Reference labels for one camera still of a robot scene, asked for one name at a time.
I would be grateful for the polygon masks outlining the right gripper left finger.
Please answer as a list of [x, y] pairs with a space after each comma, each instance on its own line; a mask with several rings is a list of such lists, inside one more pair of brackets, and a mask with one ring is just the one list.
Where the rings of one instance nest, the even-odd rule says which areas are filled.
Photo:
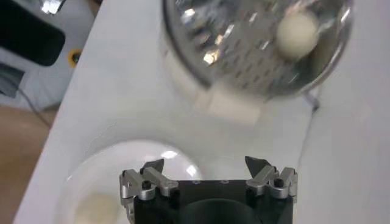
[[123, 170], [119, 175], [119, 193], [122, 201], [138, 197], [142, 201], [155, 198], [156, 189], [162, 196], [170, 197], [179, 188], [179, 182], [170, 180], [162, 174], [165, 161], [149, 161], [137, 172]]

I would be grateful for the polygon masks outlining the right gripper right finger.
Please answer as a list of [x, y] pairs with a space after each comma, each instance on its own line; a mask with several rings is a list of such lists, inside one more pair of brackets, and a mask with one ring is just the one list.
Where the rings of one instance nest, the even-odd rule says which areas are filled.
[[246, 186], [256, 197], [269, 193], [272, 198], [297, 200], [298, 173], [295, 169], [285, 167], [279, 172], [266, 159], [251, 156], [245, 156], [245, 162], [252, 177], [246, 180]]

